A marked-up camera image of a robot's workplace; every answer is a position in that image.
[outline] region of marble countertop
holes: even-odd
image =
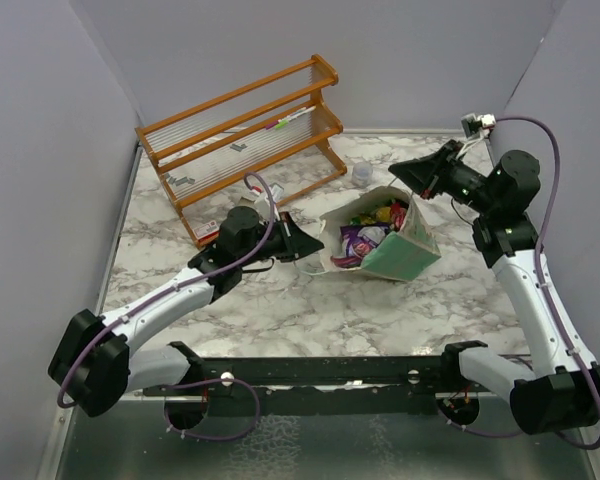
[[[347,174],[285,209],[307,233],[317,235],[321,214],[388,184],[392,180],[388,165],[432,153],[447,139],[334,137],[331,145],[349,167],[362,160],[374,166],[373,184],[356,188]],[[311,181],[316,174],[311,165],[318,161],[326,163],[306,151],[279,164],[284,165],[282,170],[280,166],[265,170],[264,176],[297,188]],[[483,173],[491,169],[484,146],[473,149],[465,161]],[[199,215],[208,218],[201,220],[222,220],[241,188],[205,200]],[[447,343],[482,340],[499,353],[527,352],[509,299],[475,250],[471,228],[453,212],[449,197],[418,205],[435,232],[442,258],[416,280],[394,283],[347,273],[311,276],[293,264],[276,264],[269,272],[245,276],[230,294],[178,320],[147,346],[180,340],[202,356],[428,355],[441,353]],[[471,218],[470,210],[458,208]],[[143,156],[105,310],[160,286],[196,252]],[[320,270],[318,256],[299,266],[304,271]]]

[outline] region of white marble surface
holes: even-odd
[[[349,167],[361,160],[374,165],[373,188],[392,179],[386,170],[389,164],[434,152],[446,140],[339,136],[331,139],[331,145]],[[265,171],[265,178],[287,185],[308,183],[317,170],[312,162],[319,160],[311,152],[301,154],[287,160],[285,169]],[[483,146],[470,152],[465,161],[483,173],[490,170]],[[241,188],[210,198],[200,205],[198,216],[222,220]],[[363,191],[353,186],[347,174],[289,208],[298,223],[316,235],[322,213]],[[511,304],[475,250],[470,227],[451,209],[449,197],[418,204],[443,256],[415,281],[393,283],[346,273],[309,276],[293,265],[276,264],[270,272],[246,276],[230,294],[183,317],[147,346],[180,340],[205,356],[425,355],[442,352],[450,342],[482,340],[499,353],[526,352]],[[459,209],[471,218],[469,210]],[[158,287],[195,253],[144,157],[105,309]],[[302,261],[301,267],[318,270],[317,255]]]

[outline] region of gray floor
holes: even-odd
[[[247,419],[212,419],[205,433]],[[476,426],[514,428],[504,402],[482,401]],[[265,417],[245,439],[214,444],[166,433],[161,401],[123,401],[73,416],[60,479],[592,479],[587,457],[553,435],[489,440],[439,417]]]

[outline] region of wall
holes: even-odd
[[[547,238],[561,297],[600,361],[600,0],[569,0],[506,107],[554,130],[563,162]],[[510,148],[537,155],[544,188],[531,213],[540,224],[553,175],[542,131],[507,122],[496,128],[497,155]]]
[[[0,2],[0,479],[34,478],[67,321],[93,307],[135,112],[66,0]]]
[[[145,123],[319,53],[346,127],[459,128],[504,108],[564,0],[72,1]]]

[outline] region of wooden dish rack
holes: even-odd
[[[347,167],[327,140],[342,132],[342,124],[322,98],[322,89],[336,83],[338,74],[333,67],[313,55],[305,62],[136,129],[169,200],[197,246],[212,238],[201,242],[196,237],[187,219],[187,207],[238,182],[245,172],[262,170],[315,145],[333,166],[333,173],[290,193],[278,205],[346,173]],[[299,109],[312,107],[310,113],[281,128],[271,127]],[[235,116],[236,112],[244,113]]]

